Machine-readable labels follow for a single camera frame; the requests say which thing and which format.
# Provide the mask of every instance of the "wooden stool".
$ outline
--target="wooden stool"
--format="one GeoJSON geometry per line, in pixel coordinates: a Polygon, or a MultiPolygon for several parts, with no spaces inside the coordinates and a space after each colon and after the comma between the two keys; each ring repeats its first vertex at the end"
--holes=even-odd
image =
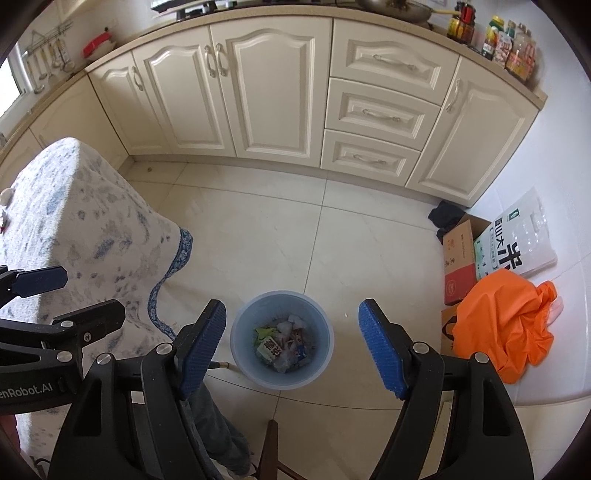
{"type": "Polygon", "coordinates": [[[277,480],[277,470],[281,470],[294,480],[306,480],[299,473],[295,473],[288,466],[283,465],[277,459],[277,447],[279,444],[279,424],[275,420],[269,420],[265,443],[262,446],[261,461],[254,474],[258,480],[277,480]]]}

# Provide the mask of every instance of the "drawer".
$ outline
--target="drawer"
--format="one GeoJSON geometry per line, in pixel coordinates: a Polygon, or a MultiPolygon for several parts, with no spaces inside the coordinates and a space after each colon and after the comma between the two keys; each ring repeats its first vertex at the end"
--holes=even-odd
{"type": "Polygon", "coordinates": [[[330,79],[326,128],[422,150],[440,107],[404,93],[330,79]]]}
{"type": "Polygon", "coordinates": [[[330,75],[441,105],[458,58],[457,53],[413,35],[335,20],[330,75]]]}
{"type": "Polygon", "coordinates": [[[320,168],[403,186],[419,155],[401,145],[324,130],[320,168]]]}

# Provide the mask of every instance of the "green logo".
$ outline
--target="green logo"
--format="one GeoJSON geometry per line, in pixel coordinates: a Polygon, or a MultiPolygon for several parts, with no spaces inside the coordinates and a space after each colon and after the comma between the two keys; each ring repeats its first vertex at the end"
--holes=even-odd
{"type": "Polygon", "coordinates": [[[513,218],[518,217],[518,216],[519,216],[519,209],[516,208],[507,216],[507,221],[513,220],[513,218]]]}

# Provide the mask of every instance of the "orange cloth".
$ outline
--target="orange cloth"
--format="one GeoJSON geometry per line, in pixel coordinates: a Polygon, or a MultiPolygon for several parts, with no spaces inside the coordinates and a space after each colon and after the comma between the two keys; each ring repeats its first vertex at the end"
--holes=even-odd
{"type": "Polygon", "coordinates": [[[457,307],[453,351],[461,358],[484,352],[503,382],[517,382],[528,362],[538,365],[550,350],[546,322],[556,297],[551,281],[536,288],[504,268],[488,275],[457,307]]]}

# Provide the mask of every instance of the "gray pants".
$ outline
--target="gray pants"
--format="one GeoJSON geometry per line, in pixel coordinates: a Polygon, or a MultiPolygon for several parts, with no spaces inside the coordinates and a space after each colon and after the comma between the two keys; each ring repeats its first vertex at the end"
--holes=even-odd
{"type": "Polygon", "coordinates": [[[251,467],[248,442],[219,411],[207,387],[202,384],[181,406],[185,422],[193,431],[194,447],[200,452],[206,473],[212,479],[223,480],[211,462],[212,458],[236,475],[246,475],[251,467]]]}

